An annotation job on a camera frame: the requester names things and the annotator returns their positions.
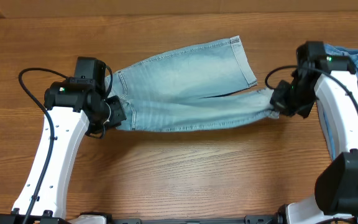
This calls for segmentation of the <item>light blue denim shorts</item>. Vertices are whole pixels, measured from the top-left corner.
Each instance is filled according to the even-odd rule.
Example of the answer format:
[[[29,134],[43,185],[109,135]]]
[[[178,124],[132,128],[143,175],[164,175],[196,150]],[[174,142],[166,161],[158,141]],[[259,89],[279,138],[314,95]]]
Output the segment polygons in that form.
[[[106,77],[118,96],[125,131],[227,129],[277,119],[268,88],[255,77],[239,36],[171,50]]]

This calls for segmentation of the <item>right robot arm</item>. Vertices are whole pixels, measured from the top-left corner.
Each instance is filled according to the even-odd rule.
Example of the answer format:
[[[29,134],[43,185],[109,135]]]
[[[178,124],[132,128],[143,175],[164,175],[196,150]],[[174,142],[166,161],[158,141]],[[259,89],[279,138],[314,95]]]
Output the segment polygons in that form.
[[[358,84],[356,66],[347,56],[329,55],[321,41],[296,50],[292,82],[273,89],[270,104],[285,116],[307,118],[314,105],[332,163],[316,179],[314,194],[283,205],[273,223],[358,221]]]

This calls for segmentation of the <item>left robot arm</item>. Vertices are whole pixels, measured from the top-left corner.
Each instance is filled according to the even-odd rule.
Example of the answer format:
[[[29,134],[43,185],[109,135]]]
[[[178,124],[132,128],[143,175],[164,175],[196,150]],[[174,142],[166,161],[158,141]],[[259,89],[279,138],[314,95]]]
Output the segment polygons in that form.
[[[101,60],[78,57],[72,77],[46,89],[44,102],[30,98],[44,113],[40,143],[22,192],[0,224],[68,223],[67,192],[84,136],[101,139],[126,120],[117,96],[104,79],[111,69]]]

